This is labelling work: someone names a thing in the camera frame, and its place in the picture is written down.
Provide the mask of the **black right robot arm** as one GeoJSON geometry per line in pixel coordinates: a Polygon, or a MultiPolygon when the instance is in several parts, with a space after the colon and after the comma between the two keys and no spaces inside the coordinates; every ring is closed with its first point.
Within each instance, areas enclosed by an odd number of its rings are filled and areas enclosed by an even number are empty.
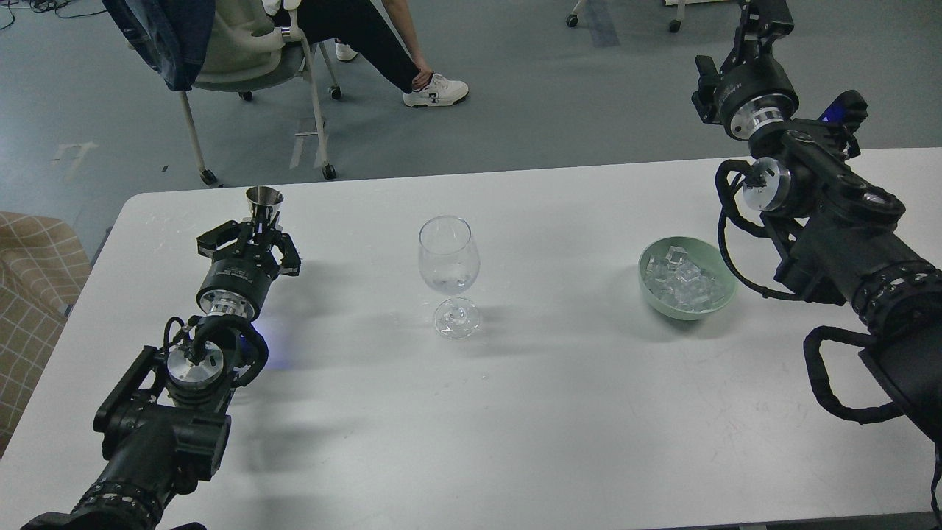
{"type": "Polygon", "coordinates": [[[721,67],[697,56],[692,102],[703,123],[746,141],[751,162],[725,160],[715,175],[721,203],[718,244],[724,264],[764,298],[849,304],[865,334],[832,326],[803,343],[818,405],[858,425],[899,417],[941,439],[938,268],[895,229],[899,199],[848,166],[860,154],[857,131],[867,103],[844,91],[817,119],[798,119],[798,95],[773,57],[794,28],[784,1],[741,1],[732,49],[721,67]],[[888,395],[886,405],[855,409],[835,396],[821,355],[831,340],[859,356],[888,395]]]}

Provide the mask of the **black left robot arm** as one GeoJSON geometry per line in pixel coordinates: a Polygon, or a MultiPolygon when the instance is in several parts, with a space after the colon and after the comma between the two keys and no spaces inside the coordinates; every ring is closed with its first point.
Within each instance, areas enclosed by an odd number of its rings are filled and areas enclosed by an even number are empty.
{"type": "Polygon", "coordinates": [[[47,512],[27,529],[155,529],[169,502],[221,467],[233,393],[269,359],[253,323],[272,282],[300,272],[277,219],[229,221],[197,239],[210,269],[201,314],[171,317],[161,346],[145,346],[96,413],[105,468],[68,513],[47,512]]]}

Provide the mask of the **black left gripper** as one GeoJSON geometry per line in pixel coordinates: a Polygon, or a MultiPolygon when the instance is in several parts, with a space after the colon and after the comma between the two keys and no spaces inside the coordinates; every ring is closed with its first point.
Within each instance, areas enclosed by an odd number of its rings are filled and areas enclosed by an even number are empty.
{"type": "Polygon", "coordinates": [[[298,276],[302,268],[292,238],[277,224],[255,234],[251,221],[230,220],[199,235],[197,252],[211,261],[197,292],[197,305],[209,316],[255,321],[274,279],[298,276]]]}

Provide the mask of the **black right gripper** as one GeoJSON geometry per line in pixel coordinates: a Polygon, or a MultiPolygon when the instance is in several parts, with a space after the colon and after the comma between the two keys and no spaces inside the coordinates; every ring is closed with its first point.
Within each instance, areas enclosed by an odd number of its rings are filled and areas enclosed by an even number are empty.
{"type": "Polygon", "coordinates": [[[770,123],[798,110],[798,97],[773,43],[794,30],[785,1],[740,1],[740,20],[732,48],[721,67],[710,56],[696,56],[698,87],[692,102],[704,124],[719,124],[734,140],[747,141],[770,123]]]}

